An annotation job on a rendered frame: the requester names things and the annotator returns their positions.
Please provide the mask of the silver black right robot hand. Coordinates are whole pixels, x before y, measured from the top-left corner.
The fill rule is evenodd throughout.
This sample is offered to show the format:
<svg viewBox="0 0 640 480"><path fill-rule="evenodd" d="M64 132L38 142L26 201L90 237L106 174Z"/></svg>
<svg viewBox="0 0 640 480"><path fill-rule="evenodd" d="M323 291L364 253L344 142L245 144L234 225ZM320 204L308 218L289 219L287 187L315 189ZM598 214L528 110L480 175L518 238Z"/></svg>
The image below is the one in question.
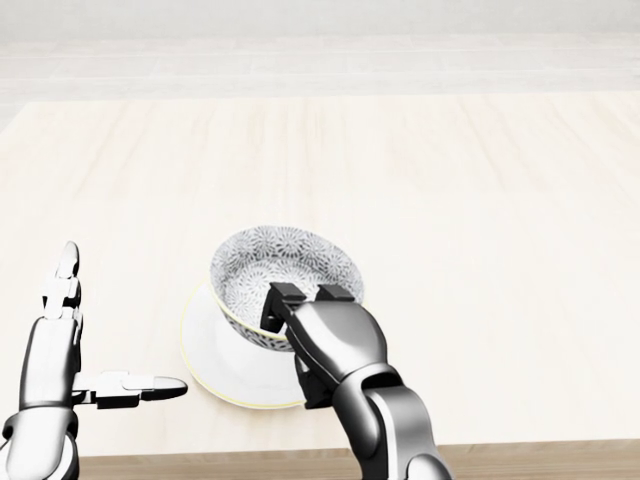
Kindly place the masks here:
<svg viewBox="0 0 640 480"><path fill-rule="evenodd" d="M367 388L401 383L378 322L337 284L320 284L309 300L292 283L270 283L260 326L272 333L285 328L308 410L330 407L339 385L358 371Z"/></svg>

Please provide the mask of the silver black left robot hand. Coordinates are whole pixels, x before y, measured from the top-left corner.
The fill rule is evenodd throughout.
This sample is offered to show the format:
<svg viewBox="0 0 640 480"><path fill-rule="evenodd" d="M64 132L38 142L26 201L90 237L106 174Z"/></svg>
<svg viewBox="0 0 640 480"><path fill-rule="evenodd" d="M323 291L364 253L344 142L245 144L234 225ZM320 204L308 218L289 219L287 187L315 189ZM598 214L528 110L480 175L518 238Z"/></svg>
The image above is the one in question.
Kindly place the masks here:
<svg viewBox="0 0 640 480"><path fill-rule="evenodd" d="M187 384L178 378L104 371L81 373L83 314L77 244L65 244L54 274L42 294L43 312L34 322L23 360L19 408L93 404L99 409L135 408L140 402L183 396Z"/></svg>

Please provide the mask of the patterned grey white bowl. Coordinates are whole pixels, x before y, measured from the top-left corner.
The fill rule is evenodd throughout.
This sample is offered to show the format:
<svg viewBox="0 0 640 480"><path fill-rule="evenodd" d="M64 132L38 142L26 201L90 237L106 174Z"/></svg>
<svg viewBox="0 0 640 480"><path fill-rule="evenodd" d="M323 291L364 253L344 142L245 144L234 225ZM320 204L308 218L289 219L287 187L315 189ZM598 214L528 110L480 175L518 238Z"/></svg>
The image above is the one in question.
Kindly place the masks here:
<svg viewBox="0 0 640 480"><path fill-rule="evenodd" d="M312 299L321 284L337 284L355 301L364 300L364 282L353 260L337 245L291 226L262 225L235 233L214 252L210 288L224 318L251 344L290 352L284 328L260 328L272 282L292 283Z"/></svg>

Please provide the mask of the white plate with yellow rim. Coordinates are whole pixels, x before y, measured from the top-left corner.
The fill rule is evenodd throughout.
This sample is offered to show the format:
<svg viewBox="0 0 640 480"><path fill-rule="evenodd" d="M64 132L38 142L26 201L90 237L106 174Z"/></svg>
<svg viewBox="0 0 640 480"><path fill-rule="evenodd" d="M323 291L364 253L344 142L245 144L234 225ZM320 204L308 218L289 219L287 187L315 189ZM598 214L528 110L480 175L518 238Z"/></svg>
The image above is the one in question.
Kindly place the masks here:
<svg viewBox="0 0 640 480"><path fill-rule="evenodd" d="M301 406L294 354L268 350L241 337L224 318L207 280L188 300L180 348L194 379L216 397L249 409Z"/></svg>

